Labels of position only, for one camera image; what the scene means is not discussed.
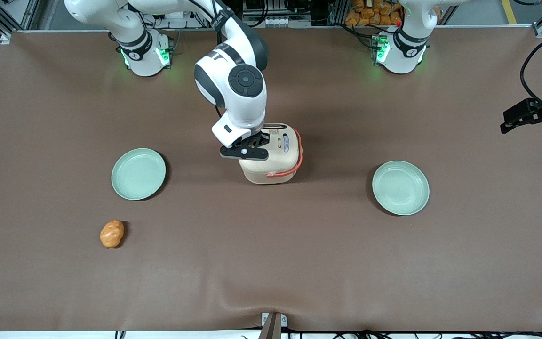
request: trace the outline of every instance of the logo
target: logo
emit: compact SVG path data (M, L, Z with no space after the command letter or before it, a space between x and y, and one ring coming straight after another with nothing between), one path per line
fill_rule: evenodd
M129 52L129 58L131 58L131 60L139 60L141 56L138 53Z

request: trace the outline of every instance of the plate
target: plate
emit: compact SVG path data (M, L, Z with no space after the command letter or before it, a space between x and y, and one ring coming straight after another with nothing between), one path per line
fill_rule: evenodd
M112 187L127 200L141 200L159 190L166 164L154 150L137 148L125 153L112 168Z
M406 161L389 161L378 168L372 189L379 204L397 215L421 211L430 198L430 185L419 168Z

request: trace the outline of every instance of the green led light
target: green led light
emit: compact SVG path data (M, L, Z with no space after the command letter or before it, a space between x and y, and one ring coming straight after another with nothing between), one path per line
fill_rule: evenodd
M378 51L377 61L380 63L385 62L388 52L390 52L390 44L385 43L385 45Z
M120 53L122 54L122 57L125 60L125 65L127 65L127 67L129 67L129 60L127 60L127 56L125 55L125 52L121 49Z
M160 59L160 62L161 62L163 65L167 65L167 64L168 64L168 51L167 51L167 50L157 48L157 49L156 49L156 54L158 54L159 59Z

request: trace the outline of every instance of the floor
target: floor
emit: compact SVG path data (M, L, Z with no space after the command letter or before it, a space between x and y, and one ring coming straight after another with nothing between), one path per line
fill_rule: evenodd
M21 19L28 0L13 0L3 7L13 17ZM508 17L506 8L510 8ZM69 15L63 0L50 0L41 19L39 28L44 30L101 30L99 26L84 25ZM459 6L449 21L449 25L506 25L531 24L542 16L542 5L521 6L510 0L473 0ZM187 25L192 22L186 19Z

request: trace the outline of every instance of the cable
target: cable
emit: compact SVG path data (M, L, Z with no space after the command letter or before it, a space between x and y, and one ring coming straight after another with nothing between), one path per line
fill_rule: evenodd
M258 22L256 22L256 24L250 26L248 25L250 28L254 28L260 24L263 23L263 21L265 21L265 19L267 19L267 15L269 14L269 0L265 0L263 2L263 8L261 9L261 17L260 19L258 19Z
M515 2L516 4L520 4L522 6L536 6L536 5L541 4L540 1L537 1L537 2L524 2L524 1L520 1L520 0L512 0L512 1Z
M372 34L363 34L363 33L359 33L359 32L357 32L357 31L355 31L354 28L350 28L350 27L348 27L348 26L346 26L346 25L344 25L344 24L341 24L341 23L339 23L339 22L337 22L337 23L335 23L335 24L329 24L329 26L338 26L338 27L342 27L342 28L344 28L347 32L349 32L349 33L351 33L351 34L354 34L354 35L356 35L356 36L360 36L360 37L369 37L369 38L372 37ZM368 25L368 26L373 27L373 28L375 28L375 29L377 29L377 30L379 30L379 31L382 31L382 32L394 34L394 32L390 32L389 30L385 30L385 29L383 29L383 28L381 28L381 27L378 27L378 26L374 26L374 25Z
M175 51L175 49L177 49L177 47L179 47L179 41L181 40L181 32L183 31L183 29L179 28L179 33L177 34L177 41L175 41L174 45L173 45L173 49L170 50L172 52Z
M542 47L542 41L541 43L538 44L538 46L536 46L533 51L528 54L528 57L526 58L526 60L524 61L524 64L522 64L522 68L520 69L520 81L522 83L522 86L524 87L524 89L527 91L527 93L533 97L533 99L536 100L537 103L539 103L540 105L542 105L542 100L540 98L538 98L538 96L536 96L536 94L534 94L534 92L529 88L528 84L526 83L526 80L524 78L524 71L526 70L526 66L528 65L528 63L531 61L531 58L533 58L533 56L535 55L535 53Z
M308 13L308 12L311 11L312 1L309 2L308 6L303 8L303 9L298 9L296 7L291 7L290 6L290 0L284 0L284 6L288 9L288 11L291 11L291 12L294 12L294 13L297 13L297 14L303 14L303 13Z
M372 45L369 45L367 42L365 42L365 40L363 40L363 38L365 39L371 39L372 38L372 35L371 34L363 34L363 33L359 33L359 32L356 32L353 28L349 28L348 26L344 25L344 24L331 24L330 26L339 26L339 27L342 27L346 30L346 32L349 32L351 33L353 36L357 37L357 40L359 40L359 42L361 43L361 45L369 48L369 49L374 49L374 47L372 47ZM379 28L379 27L376 27L376 26L372 26L374 28L377 28L381 31L385 31L385 32L388 32L386 30L383 30L382 28Z
M193 5L195 5L196 7L200 8L206 15L208 15L208 17L210 18L209 21L213 21L213 19L215 17L213 17L209 11L206 10L206 8L202 7L202 5L198 4L197 2L195 2L194 0L188 0L189 2L191 2Z

